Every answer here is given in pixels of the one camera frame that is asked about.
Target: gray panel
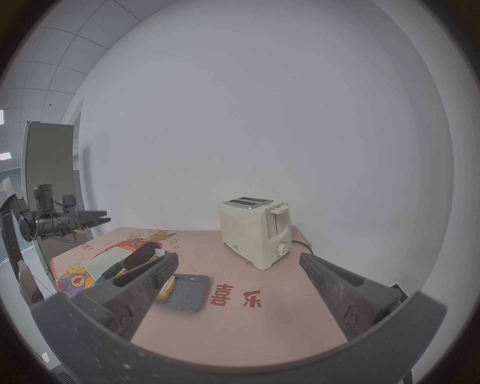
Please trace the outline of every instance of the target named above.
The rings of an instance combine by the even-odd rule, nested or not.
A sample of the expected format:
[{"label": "gray panel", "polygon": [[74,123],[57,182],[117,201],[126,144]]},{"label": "gray panel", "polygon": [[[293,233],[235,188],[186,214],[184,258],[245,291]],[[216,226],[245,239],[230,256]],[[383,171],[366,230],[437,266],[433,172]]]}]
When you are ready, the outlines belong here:
[{"label": "gray panel", "polygon": [[[30,208],[34,209],[33,190],[39,184],[52,184],[56,200],[65,194],[75,194],[73,180],[73,125],[30,123],[25,151],[25,185]],[[39,240],[38,245],[47,266],[55,256],[62,254],[87,241],[87,236],[77,231],[77,241],[67,243],[55,239]]]}]

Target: cable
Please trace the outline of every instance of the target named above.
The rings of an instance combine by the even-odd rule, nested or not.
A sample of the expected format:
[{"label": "cable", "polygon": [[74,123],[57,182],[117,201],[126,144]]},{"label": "cable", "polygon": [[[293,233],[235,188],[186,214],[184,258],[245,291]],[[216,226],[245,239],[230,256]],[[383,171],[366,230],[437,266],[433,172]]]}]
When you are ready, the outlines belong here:
[{"label": "cable", "polygon": [[302,243],[301,241],[298,241],[298,240],[292,240],[292,243],[301,244],[301,245],[303,245],[304,247],[307,247],[308,250],[310,251],[310,253],[313,254],[313,251],[312,251],[312,249],[310,248],[309,245],[307,245],[307,244],[305,244],[305,243]]},{"label": "cable", "polygon": [[36,281],[38,281],[41,285],[43,285],[43,287],[44,287],[48,292],[50,292],[50,295],[52,295],[52,296],[54,295],[54,294],[50,291],[50,289],[48,289],[48,288],[45,286],[45,284],[43,284],[43,283],[42,283],[40,280],[38,280],[35,276],[33,276],[33,278],[34,278]]},{"label": "cable", "polygon": [[75,231],[72,230],[72,227],[70,227],[70,224],[69,223],[65,223],[63,221],[59,221],[60,224],[66,224],[68,225],[68,228],[70,229],[70,232],[72,233],[73,235],[73,240],[65,240],[65,239],[62,239],[61,237],[56,237],[56,236],[49,236],[48,238],[49,239],[55,239],[55,240],[60,240],[60,241],[63,241],[65,243],[76,243],[77,242],[77,234],[75,233]]}]

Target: power cord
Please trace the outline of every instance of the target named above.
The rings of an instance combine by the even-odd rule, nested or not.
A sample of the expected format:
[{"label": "power cord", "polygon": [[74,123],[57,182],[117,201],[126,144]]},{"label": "power cord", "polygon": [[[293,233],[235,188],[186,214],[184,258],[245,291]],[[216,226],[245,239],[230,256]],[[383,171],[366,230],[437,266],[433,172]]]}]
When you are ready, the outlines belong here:
[{"label": "power cord", "polygon": [[33,276],[33,278],[34,278],[36,281],[38,281],[41,285],[43,285],[43,287],[44,287],[48,292],[50,292],[50,295],[52,295],[52,296],[54,295],[54,294],[51,292],[51,290],[48,289],[48,288],[45,286],[45,284],[43,284],[43,283],[42,283],[40,280],[38,280],[35,276]]},{"label": "power cord", "polygon": [[308,250],[310,251],[310,253],[313,254],[313,251],[312,251],[312,249],[310,248],[310,246],[309,246],[308,244],[302,243],[301,241],[298,241],[298,240],[292,240],[292,243],[301,244],[301,245],[303,245],[304,247],[307,247]]}]

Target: ceiling tile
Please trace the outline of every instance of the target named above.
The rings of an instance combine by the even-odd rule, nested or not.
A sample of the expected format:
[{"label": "ceiling tile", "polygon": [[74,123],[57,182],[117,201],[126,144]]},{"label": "ceiling tile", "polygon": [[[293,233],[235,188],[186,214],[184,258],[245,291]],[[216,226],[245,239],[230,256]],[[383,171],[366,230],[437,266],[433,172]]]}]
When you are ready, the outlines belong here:
[{"label": "ceiling tile", "polygon": [[56,68],[51,64],[31,63],[25,88],[48,89]]},{"label": "ceiling tile", "polygon": [[0,153],[5,153],[9,152],[8,148],[8,143],[7,143],[7,137],[6,136],[0,136]]},{"label": "ceiling tile", "polygon": [[18,144],[18,143],[21,143],[22,142],[22,137],[20,136],[20,134],[16,134],[16,135],[7,135],[7,143],[8,145],[12,145],[12,144]]},{"label": "ceiling tile", "polygon": [[48,26],[77,34],[103,2],[104,0],[63,0]]},{"label": "ceiling tile", "polygon": [[19,156],[15,156],[15,158],[12,156],[12,162],[14,167],[20,168],[22,166],[22,152],[20,152]]},{"label": "ceiling tile", "polygon": [[6,88],[23,88],[28,73],[29,62],[15,62],[12,64],[5,77]]},{"label": "ceiling tile", "polygon": [[6,88],[4,85],[0,86],[0,109],[5,109],[4,97],[5,97]]},{"label": "ceiling tile", "polygon": [[3,110],[3,120],[5,124],[19,123],[21,108],[7,108]]},{"label": "ceiling tile", "polygon": [[85,77],[84,73],[58,67],[50,84],[50,90],[74,94]]},{"label": "ceiling tile", "polygon": [[16,135],[21,133],[20,123],[5,124],[5,135]]},{"label": "ceiling tile", "polygon": [[41,89],[24,89],[24,97],[22,98],[22,107],[42,108],[45,103],[47,91]]},{"label": "ceiling tile", "polygon": [[2,171],[6,171],[6,170],[9,170],[9,169],[12,169],[15,165],[13,165],[13,161],[12,159],[8,159],[8,160],[2,160],[0,161],[0,169]]},{"label": "ceiling tile", "polygon": [[70,93],[48,91],[43,108],[67,110],[72,97]]},{"label": "ceiling tile", "polygon": [[47,28],[38,43],[32,61],[58,65],[74,37],[75,35],[71,33]]},{"label": "ceiling tile", "polygon": [[40,121],[42,108],[22,108],[21,121]]},{"label": "ceiling tile", "polygon": [[140,21],[178,0],[115,0],[123,8],[133,13]]},{"label": "ceiling tile", "polygon": [[32,61],[35,49],[45,32],[45,28],[36,28],[29,36],[25,44],[20,48],[15,61]]},{"label": "ceiling tile", "polygon": [[47,12],[45,12],[45,14],[43,15],[43,19],[39,24],[39,27],[48,27],[53,17],[57,14],[59,10],[59,6],[62,3],[63,3],[62,1],[60,3],[57,3],[55,6],[50,7],[50,9],[48,9]]},{"label": "ceiling tile", "polygon": [[89,73],[107,50],[98,44],[75,36],[60,65],[79,72]]},{"label": "ceiling tile", "polygon": [[60,124],[64,114],[65,111],[59,109],[44,109],[40,121],[42,123]]},{"label": "ceiling tile", "polygon": [[113,0],[107,0],[88,19],[78,36],[110,49],[140,21]]},{"label": "ceiling tile", "polygon": [[8,147],[10,149],[10,152],[15,152],[15,153],[22,153],[22,143],[12,143]]},{"label": "ceiling tile", "polygon": [[12,88],[5,91],[4,108],[20,108],[22,106],[23,88]]}]

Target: toaster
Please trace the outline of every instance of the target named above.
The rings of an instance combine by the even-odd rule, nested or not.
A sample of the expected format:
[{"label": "toaster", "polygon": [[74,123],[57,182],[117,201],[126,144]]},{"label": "toaster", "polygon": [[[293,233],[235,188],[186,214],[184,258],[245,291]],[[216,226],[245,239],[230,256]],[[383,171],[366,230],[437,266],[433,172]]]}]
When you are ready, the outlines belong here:
[{"label": "toaster", "polygon": [[222,240],[262,271],[292,249],[286,201],[239,197],[219,204]]}]

